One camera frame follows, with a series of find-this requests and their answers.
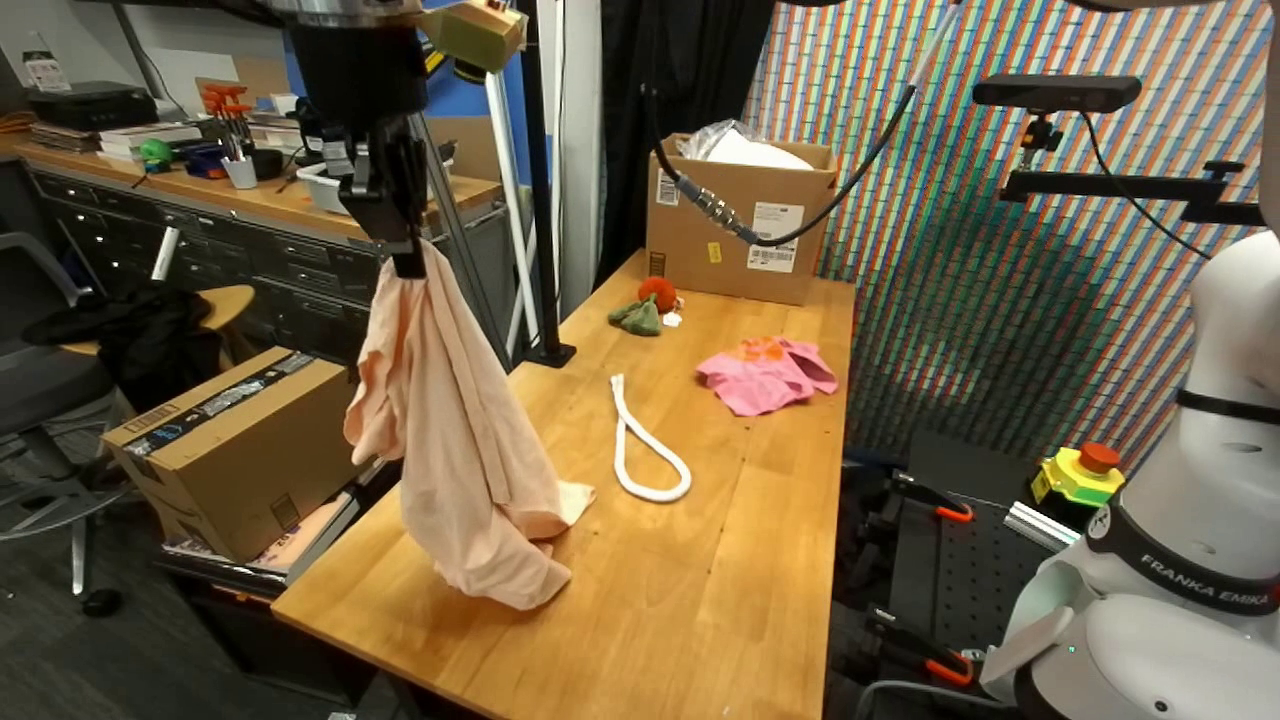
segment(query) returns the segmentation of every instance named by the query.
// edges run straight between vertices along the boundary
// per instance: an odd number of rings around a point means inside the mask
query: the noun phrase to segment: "patterned curtain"
[[[885,128],[940,20],[940,0],[781,9],[746,123],[767,139],[832,142],[845,171]],[[900,134],[827,229],[825,277],[859,291],[855,445],[905,450],[940,428],[1002,450],[1106,441],[1131,458],[1172,415],[1190,351],[1200,263],[1125,201],[1002,205],[1018,165],[1017,109],[975,109],[994,73],[1125,73],[1144,91],[1097,116],[1114,171],[1200,176],[1243,160],[1227,201],[1256,201],[1266,2],[1081,10],[1065,0],[963,2]],[[1097,171],[1081,116],[1035,166]],[[1180,223],[1215,250],[1248,229]]]

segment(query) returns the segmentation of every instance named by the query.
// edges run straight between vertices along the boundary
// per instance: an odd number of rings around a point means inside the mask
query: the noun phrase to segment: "white robot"
[[[1087,0],[1127,10],[1195,0]],[[1280,40],[1259,207],[1280,229]],[[1029,716],[1280,716],[1280,241],[1256,231],[1195,280],[1180,413],[1087,541],[1018,590],[984,686]]]

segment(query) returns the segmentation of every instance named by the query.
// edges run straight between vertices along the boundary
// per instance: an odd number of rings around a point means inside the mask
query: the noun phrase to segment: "wooden table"
[[[555,605],[521,616],[453,590],[386,493],[276,616],[482,716],[814,720],[847,396],[736,418],[692,368],[736,340],[790,337],[845,377],[851,287],[813,284],[804,307],[686,291],[685,329],[643,340],[609,329],[634,280],[640,260],[573,310],[566,368],[510,371],[555,472],[597,482],[555,549],[575,570]],[[632,413],[692,464],[679,504],[643,504],[610,478],[610,371],[629,377]],[[643,445],[629,445],[629,467],[672,478]]]

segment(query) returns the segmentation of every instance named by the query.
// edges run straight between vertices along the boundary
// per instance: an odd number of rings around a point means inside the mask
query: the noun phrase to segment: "cable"
[[[966,703],[966,706],[986,706],[986,712],[1017,712],[1010,703],[986,698],[986,694],[966,694],[934,684],[911,684],[911,678],[875,678],[855,694],[851,720],[872,720],[875,712],[875,690],[915,690],[946,703]]]
[[[716,193],[692,182],[686,176],[679,176],[679,171],[672,166],[660,134],[650,134],[650,154],[657,154],[657,165],[662,166],[662,176],[675,182],[675,193],[686,194],[700,213],[706,213],[706,216],[711,216],[724,231],[732,231],[736,241],[757,243],[757,249],[790,243],[796,236],[804,236],[804,231],[813,231],[814,223],[825,223],[825,221],[847,201],[847,193],[872,171],[872,165],[879,160],[879,151],[885,151],[888,139],[894,134],[900,118],[906,116],[906,109],[911,109],[911,99],[915,99],[915,87],[920,87],[922,75],[930,73],[934,46],[950,37],[954,17],[960,17],[960,0],[950,0],[950,2],[945,9],[934,31],[927,37],[927,42],[922,42],[922,52],[920,52],[920,62],[915,62],[906,87],[900,91],[900,99],[894,99],[885,130],[879,130],[875,142],[868,146],[868,154],[863,154],[863,160],[855,165],[855,171],[838,182],[838,193],[837,193],[807,223],[800,223],[796,231],[767,236],[767,241],[757,236],[751,229],[745,229],[745,223],[736,221],[736,213],[732,213],[728,201],[720,201]],[[646,87],[640,87],[640,91],[646,95],[646,99],[643,99],[643,109],[646,109],[646,128],[660,128],[660,123],[650,118],[657,87],[646,82]]]
[[[1120,176],[1111,171],[1111,165],[1106,165],[1106,154],[1103,154],[1103,146],[1101,146],[1101,139],[1097,139],[1092,116],[1081,110],[1081,118],[1084,118],[1084,128],[1087,128],[1092,160],[1097,160],[1097,166],[1103,166],[1103,176],[1114,182],[1114,193],[1120,193],[1150,229],[1160,229],[1172,243],[1180,243],[1182,250],[1190,250],[1190,255],[1200,255],[1200,260],[1213,260],[1204,249],[1195,249],[1190,241],[1182,241],[1182,236],[1175,236],[1169,223],[1160,223],[1160,216],[1150,216],[1150,213],[1120,182]]]

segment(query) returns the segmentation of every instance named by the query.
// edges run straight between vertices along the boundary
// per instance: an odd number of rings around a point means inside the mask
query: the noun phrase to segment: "red object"
[[[1120,467],[1120,450],[1111,445],[1084,441],[1081,445],[1081,464],[1092,467],[1092,472],[1111,472],[1111,467]]]
[[[672,310],[675,307],[675,284],[662,277],[643,277],[634,299],[650,299],[657,310]]]

